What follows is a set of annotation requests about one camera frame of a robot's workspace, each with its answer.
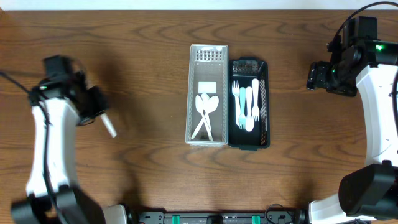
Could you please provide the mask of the white plastic spoon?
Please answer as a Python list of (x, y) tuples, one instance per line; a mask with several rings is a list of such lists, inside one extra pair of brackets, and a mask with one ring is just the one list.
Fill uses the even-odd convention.
[(251, 132), (254, 129), (254, 118), (252, 117), (252, 88), (249, 86), (246, 88), (246, 131)]
[(203, 100), (203, 109), (205, 111), (205, 119), (206, 119), (206, 122), (208, 123), (209, 130), (211, 131), (211, 123), (210, 123), (210, 117), (209, 117), (209, 112), (210, 112), (209, 99), (210, 99), (210, 97), (206, 93), (202, 93), (201, 98)]
[[(196, 136), (194, 139), (192, 139), (192, 134), (194, 133), (195, 128), (197, 127), (197, 125), (199, 124), (199, 122), (202, 119), (201, 114), (196, 110), (196, 107), (195, 107), (195, 97), (193, 99), (193, 112), (192, 112), (192, 116), (191, 116), (191, 125), (192, 125), (191, 128), (190, 128), (190, 132), (191, 133), (188, 134), (189, 140), (191, 140), (191, 141), (193, 141), (197, 137)], [(218, 108), (219, 98), (216, 95), (209, 96), (209, 97), (210, 97), (210, 99), (209, 99), (209, 108), (210, 108), (209, 117), (210, 117), (210, 114), (214, 113), (217, 110), (217, 108)], [(202, 128), (204, 128), (204, 130), (206, 131), (206, 128), (205, 128), (204, 124), (202, 125), (200, 130)], [(198, 134), (201, 136), (201, 138), (204, 138), (203, 134), (200, 134), (200, 130), (199, 130)]]
[(196, 107), (196, 110), (201, 114), (202, 119), (199, 122), (199, 124), (197, 125), (197, 127), (195, 128), (194, 133), (192, 134), (192, 139), (194, 139), (196, 137), (196, 135), (198, 134), (200, 128), (204, 124), (205, 128), (206, 128), (206, 131), (208, 133), (209, 140), (213, 141), (213, 137), (212, 137), (208, 122), (207, 122), (207, 120), (205, 118), (205, 115), (204, 115), (203, 100), (202, 100), (202, 98), (199, 95), (197, 95), (195, 97), (195, 107)]
[(108, 130), (108, 133), (111, 135), (112, 138), (115, 138), (117, 136), (117, 132), (108, 115), (106, 113), (103, 113), (100, 118), (106, 129)]

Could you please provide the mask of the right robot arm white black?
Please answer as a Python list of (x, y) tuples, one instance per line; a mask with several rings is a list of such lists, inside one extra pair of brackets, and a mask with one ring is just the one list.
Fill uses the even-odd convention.
[(346, 175), (338, 193), (310, 203), (310, 223), (349, 223), (397, 218), (397, 44), (357, 40), (340, 58), (315, 62), (307, 88), (360, 95), (366, 127), (362, 169)]

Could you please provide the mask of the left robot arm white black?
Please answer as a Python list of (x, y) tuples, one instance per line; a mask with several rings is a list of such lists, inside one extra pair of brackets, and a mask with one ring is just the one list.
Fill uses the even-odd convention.
[(79, 186), (75, 131), (103, 114), (98, 88), (41, 84), (29, 93), (35, 121), (34, 161), (27, 198), (11, 205), (15, 223), (129, 223), (123, 204), (102, 207)]

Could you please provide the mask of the clear plastic basket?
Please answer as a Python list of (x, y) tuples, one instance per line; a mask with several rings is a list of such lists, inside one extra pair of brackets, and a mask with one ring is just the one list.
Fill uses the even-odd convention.
[[(190, 47), (185, 142), (191, 146), (219, 147), (228, 143), (228, 46), (193, 44)], [(209, 141), (204, 128), (191, 141), (193, 99), (206, 93), (219, 98), (217, 110), (210, 114), (214, 141)]]

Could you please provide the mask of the white plastic fork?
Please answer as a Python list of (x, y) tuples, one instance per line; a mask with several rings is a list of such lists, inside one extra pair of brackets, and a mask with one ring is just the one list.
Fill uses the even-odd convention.
[(252, 93), (253, 93), (253, 107), (252, 116), (255, 122), (259, 121), (259, 107), (258, 107), (258, 97), (259, 97), (259, 80), (254, 78), (252, 80)]
[(245, 129), (246, 125), (246, 115), (245, 115), (245, 103), (246, 103), (246, 89), (245, 87), (241, 87), (239, 89), (239, 104), (240, 104), (240, 115), (238, 118), (239, 128), (241, 130)]
[(240, 94), (240, 89), (239, 89), (239, 83), (237, 80), (234, 80), (232, 82), (232, 94), (234, 96), (234, 101), (235, 101), (235, 118), (236, 118), (236, 125), (239, 126), (239, 115), (240, 115), (240, 104), (239, 104), (239, 94)]

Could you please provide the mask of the black plastic basket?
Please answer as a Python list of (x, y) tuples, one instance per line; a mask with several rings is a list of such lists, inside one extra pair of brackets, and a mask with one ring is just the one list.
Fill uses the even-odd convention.
[[(228, 145), (238, 147), (241, 150), (256, 151), (267, 148), (271, 144), (271, 128), (269, 118), (269, 72), (267, 62), (256, 57), (240, 57), (239, 59), (229, 61), (229, 96), (228, 96)], [(254, 122), (254, 129), (251, 132), (241, 130), (236, 125), (235, 101), (232, 94), (232, 82), (237, 80), (239, 88), (251, 87), (252, 80), (259, 80), (259, 121)]]

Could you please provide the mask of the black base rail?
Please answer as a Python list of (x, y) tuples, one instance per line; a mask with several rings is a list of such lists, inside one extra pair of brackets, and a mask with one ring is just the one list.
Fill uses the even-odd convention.
[(127, 222), (133, 224), (310, 224), (306, 209), (272, 205), (264, 211), (167, 212), (165, 210), (126, 209)]

